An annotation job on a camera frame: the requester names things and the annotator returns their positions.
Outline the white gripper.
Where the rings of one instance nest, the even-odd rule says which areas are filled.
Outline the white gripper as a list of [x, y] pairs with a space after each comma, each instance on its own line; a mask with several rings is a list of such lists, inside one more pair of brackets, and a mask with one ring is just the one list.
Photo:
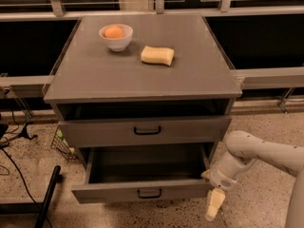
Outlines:
[[215, 219], [225, 201], [226, 196], [223, 190], [231, 190], [238, 183], [239, 176], [251, 168], [255, 162], [255, 159], [243, 159], [225, 151], [210, 169], [201, 173], [202, 178], [210, 180], [211, 184], [217, 187], [207, 194], [205, 218], [208, 221]]

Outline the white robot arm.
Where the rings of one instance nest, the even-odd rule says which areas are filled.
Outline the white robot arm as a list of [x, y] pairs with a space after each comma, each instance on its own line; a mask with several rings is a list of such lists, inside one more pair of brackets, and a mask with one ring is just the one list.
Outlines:
[[207, 194], [205, 218], [213, 221], [225, 200], [225, 192], [238, 182], [239, 175], [257, 160], [295, 177], [285, 228], [304, 228], [304, 147], [266, 142], [238, 130], [229, 134], [224, 154], [201, 176], [214, 187]]

